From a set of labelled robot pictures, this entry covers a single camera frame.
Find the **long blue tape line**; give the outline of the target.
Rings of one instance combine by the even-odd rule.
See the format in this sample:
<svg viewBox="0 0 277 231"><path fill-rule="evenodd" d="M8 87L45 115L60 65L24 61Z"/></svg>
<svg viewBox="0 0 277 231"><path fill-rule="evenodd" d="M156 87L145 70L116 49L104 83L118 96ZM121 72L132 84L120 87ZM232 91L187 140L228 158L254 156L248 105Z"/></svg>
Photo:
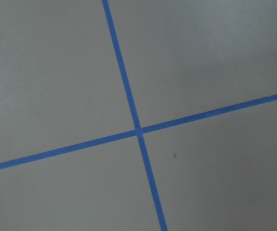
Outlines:
<svg viewBox="0 0 277 231"><path fill-rule="evenodd" d="M109 2L107 0L104 0L104 1L102 1L102 4L103 4L104 12L105 12L105 15L106 15L106 21L107 21L109 33L110 33L110 36L111 36L111 40L112 40L116 60L117 60L117 63L118 63L118 67L119 67L123 87L124 87L125 94L126 94L126 97L127 97L129 110L130 110L130 113L131 113L131 116L132 116L132 121L133 121L133 125L134 125L134 132L135 132L135 135L136 135L137 140L138 140L142 160L143 160L143 163L144 163L144 166L145 166L145 171L146 171L149 187L150 187L150 190L151 190L151 194L152 194L156 214L157 214L157 217L158 217L159 226L160 226L160 229L162 231L167 231L168 227L167 227L166 219L165 219L164 212L163 212L163 209L162 209L160 196L159 196L159 193L158 193L156 181L155 181L154 174L153 174L153 169L152 169L152 166L151 166L151 162L150 162L150 159L149 159L147 147L146 147L146 144L145 144L145 139L144 139L144 135L143 135L143 132L142 132L142 127L141 127L141 124L140 124L137 109L136 109L136 106L135 106L134 97L133 97L133 94L132 94L132 90L131 90L130 82L129 82L129 79L128 79L126 67L125 67L125 64L124 64L124 61L123 61L122 52L121 52L121 49L120 49L120 46L119 46L119 40L118 40L118 36L117 36L117 33L116 33L116 29L115 29L113 17L112 17L112 14L111 14L111 10L110 10L110 7L109 7Z"/></svg>

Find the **crossing blue tape line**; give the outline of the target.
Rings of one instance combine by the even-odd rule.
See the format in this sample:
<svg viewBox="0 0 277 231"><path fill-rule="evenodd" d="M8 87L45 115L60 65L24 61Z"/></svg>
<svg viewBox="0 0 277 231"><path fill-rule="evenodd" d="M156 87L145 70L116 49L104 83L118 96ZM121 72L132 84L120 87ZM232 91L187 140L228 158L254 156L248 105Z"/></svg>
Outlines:
<svg viewBox="0 0 277 231"><path fill-rule="evenodd" d="M277 94L272 95L272 96L262 97L259 99L254 99L251 101L246 101L243 103L226 106L223 108L218 108L218 109L198 113L195 115L190 115L190 116L154 124L151 126L141 128L141 131L143 134L146 134L146 133L154 132L157 130L178 126L178 125L193 122L193 121L198 121L198 120L202 120L202 119L213 117L213 116L226 114L226 113L230 113L233 111L237 111L237 110L241 110L241 109L245 109L245 108L249 108L249 107L253 107L253 106L257 106L260 104L269 103L269 102L273 102L273 101L277 101ZM133 137L133 136L136 136L136 132L135 132L135 130L130 130L130 131L98 138L95 140L90 140L90 141L73 144L70 146L66 146L66 147L62 147L62 148L58 148L58 149L54 149L54 150L50 150L50 151L46 151L46 152L42 152L42 153L38 153L38 154L33 154L33 155L1 162L0 170L18 166L18 165L22 165L22 164L31 163L34 161L39 161L39 160L46 159L46 158L51 158L51 157L62 155L62 154L71 153L74 151L98 146L98 145L113 142L113 141L122 140L122 139Z"/></svg>

